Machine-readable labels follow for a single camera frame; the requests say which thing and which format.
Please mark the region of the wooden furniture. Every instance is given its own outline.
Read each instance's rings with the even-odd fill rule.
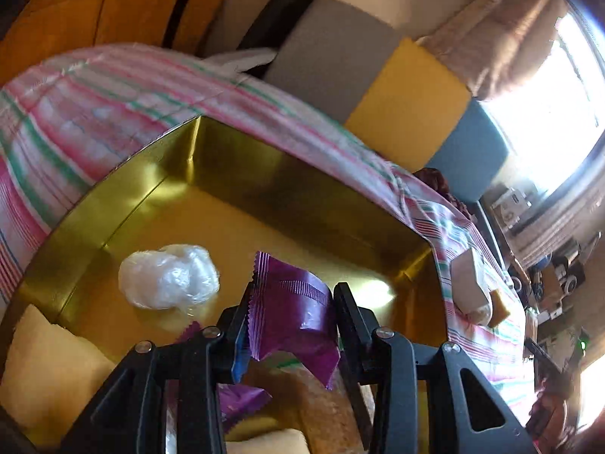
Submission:
[[[0,86],[29,66],[116,42],[161,46],[177,0],[30,0],[0,42]],[[172,48],[195,53],[222,0],[188,0]]]

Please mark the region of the beige curtain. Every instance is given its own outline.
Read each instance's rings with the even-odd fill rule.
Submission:
[[[573,237],[605,202],[605,149],[584,169],[580,179],[561,199],[533,224],[509,238],[510,248],[524,268],[537,263]]]
[[[535,74],[567,11],[565,0],[475,0],[422,45],[488,100]]]

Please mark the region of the striped blanket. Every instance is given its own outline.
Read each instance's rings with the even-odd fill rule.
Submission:
[[[279,89],[191,56],[143,45],[77,50],[0,90],[0,317],[50,231],[86,192],[162,133],[205,115],[307,162],[424,236],[458,342],[520,420],[532,402],[523,363],[525,316],[508,275],[474,225],[435,191],[377,156],[341,125]],[[452,302],[450,261],[483,253],[491,289],[512,315],[496,329],[468,323]]]

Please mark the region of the window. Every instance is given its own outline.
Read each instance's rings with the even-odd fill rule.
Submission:
[[[605,80],[576,18],[557,23],[558,38],[522,87],[486,101],[524,168],[548,196],[579,167],[605,130]]]
[[[580,430],[590,427],[605,407],[605,356],[591,363],[580,376]]]

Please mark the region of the gold metal tray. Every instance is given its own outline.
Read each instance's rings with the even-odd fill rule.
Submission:
[[[185,315],[143,311],[117,287],[135,250],[199,244],[220,273],[216,298]],[[249,135],[196,118],[98,184],[36,254],[0,325],[5,354],[29,303],[116,362],[142,339],[173,342],[193,319],[236,305],[256,251],[346,281],[361,306],[415,342],[447,339],[429,244],[353,189]]]

